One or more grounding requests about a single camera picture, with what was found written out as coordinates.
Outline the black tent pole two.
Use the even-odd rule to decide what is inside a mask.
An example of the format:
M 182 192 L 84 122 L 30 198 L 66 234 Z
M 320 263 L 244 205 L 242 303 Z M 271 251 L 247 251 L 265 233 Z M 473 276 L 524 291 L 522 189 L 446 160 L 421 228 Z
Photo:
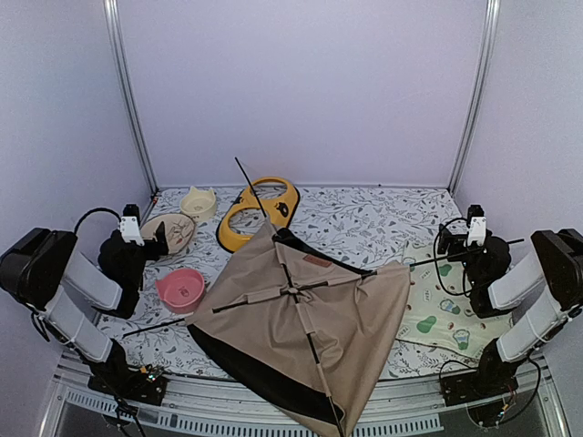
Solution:
M 510 241 L 504 241 L 504 242 L 507 245 L 513 245 L 513 244 L 517 244 L 517 243 L 522 243 L 524 241 L 525 241 L 525 239 L 513 239 L 513 240 L 510 240 Z M 486 254 L 486 247 L 484 246 L 483 248 L 467 249 L 465 252 L 462 251 L 462 252 L 459 252 L 459 253 L 456 253 L 456 254 L 444 255 L 444 256 L 441 256 L 441 257 L 436 257 L 436 258 L 431 258 L 431 259 L 426 259 L 426 260 L 414 262 L 412 264 L 408 264 L 407 267 L 411 271 L 413 271 L 414 268 L 416 268 L 418 266 L 425 265 L 425 264 L 429 264 L 429 263 L 432 263 L 435 266 L 437 266 L 437 262 L 438 261 L 441 261 L 441 260 L 444 260 L 444 259 L 445 260 L 448 260 L 448 261 L 457 261 L 457 260 L 460 260 L 461 258 L 463 258 L 465 256 L 469 256 L 470 254 L 473 254 L 473 253 L 483 253 L 483 254 Z M 373 275 L 376 275 L 376 273 L 377 273 L 377 271 L 374 271 L 374 272 L 372 272 L 370 274 L 369 273 L 364 274 L 364 275 L 361 276 L 361 279 L 366 279 L 368 277 L 372 277 Z M 315 284 L 312 284 L 312 285 L 301 286 L 297 290 L 298 291 L 312 290 L 314 288 L 319 288 L 319 287 L 324 287 L 324 286 L 330 286 L 330 285 L 332 285 L 332 283 L 330 281 L 323 281 L 323 282 L 315 283 Z M 182 323 L 182 322 L 184 322 L 186 324 L 186 318 L 175 319 L 175 320 L 171 320 L 171 321 L 167 321 L 167 322 L 160 323 L 158 325 L 150 326 L 150 327 L 147 327 L 147 328 L 133 330 L 131 332 L 128 332 L 128 333 L 123 334 L 122 339 L 125 339 L 125 338 L 130 337 L 130 336 L 138 335 L 141 332 L 146 332 L 146 331 L 150 331 L 150 330 L 157 330 L 157 329 L 160 329 L 160 328 L 164 328 L 164 327 L 176 325 L 176 324 Z

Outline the beige pet tent fabric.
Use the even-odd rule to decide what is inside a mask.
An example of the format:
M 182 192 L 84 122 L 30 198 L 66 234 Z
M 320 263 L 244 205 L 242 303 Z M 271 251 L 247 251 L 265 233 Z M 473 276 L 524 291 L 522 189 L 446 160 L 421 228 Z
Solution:
M 309 430 L 347 436 L 393 347 L 410 275 L 396 261 L 358 269 L 266 223 L 230 257 L 186 325 L 233 379 Z M 297 290 L 323 281 L 332 285 Z

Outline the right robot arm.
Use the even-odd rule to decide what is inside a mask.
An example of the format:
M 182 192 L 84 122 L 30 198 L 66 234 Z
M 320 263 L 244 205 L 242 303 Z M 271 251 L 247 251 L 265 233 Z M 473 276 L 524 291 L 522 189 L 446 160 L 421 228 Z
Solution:
M 510 242 L 486 231 L 482 240 L 461 239 L 440 228 L 436 252 L 458 261 L 471 308 L 479 318 L 508 315 L 529 306 L 513 326 L 485 347 L 470 385 L 489 397 L 510 386 L 517 368 L 582 311 L 582 236 L 575 229 L 538 230 L 532 251 L 511 262 Z

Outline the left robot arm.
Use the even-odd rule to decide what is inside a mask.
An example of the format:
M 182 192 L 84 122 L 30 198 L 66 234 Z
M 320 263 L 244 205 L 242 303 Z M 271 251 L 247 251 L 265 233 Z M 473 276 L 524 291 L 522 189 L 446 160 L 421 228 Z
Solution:
M 129 394 L 135 379 L 159 379 L 159 366 L 132 369 L 118 341 L 87 315 L 94 310 L 127 320 L 137 307 L 145 249 L 115 231 L 101 247 L 98 265 L 79 249 L 77 234 L 31 229 L 1 256 L 1 287 L 30 310 L 38 331 L 74 350 L 116 395 Z

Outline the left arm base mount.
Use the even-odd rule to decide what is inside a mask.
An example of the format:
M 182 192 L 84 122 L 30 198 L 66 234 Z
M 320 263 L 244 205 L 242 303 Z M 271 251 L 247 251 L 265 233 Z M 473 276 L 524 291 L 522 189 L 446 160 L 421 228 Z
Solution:
M 163 376 L 131 370 L 128 367 L 110 368 L 105 363 L 90 363 L 91 377 L 87 387 L 124 401 L 137 401 L 160 406 L 168 380 Z

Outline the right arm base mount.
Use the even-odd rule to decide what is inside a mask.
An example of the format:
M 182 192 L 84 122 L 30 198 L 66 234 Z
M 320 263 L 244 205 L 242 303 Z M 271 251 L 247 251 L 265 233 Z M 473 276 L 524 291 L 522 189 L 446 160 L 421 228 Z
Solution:
M 454 406 L 510 393 L 518 388 L 515 377 L 486 380 L 477 371 L 450 374 L 439 378 L 446 406 Z

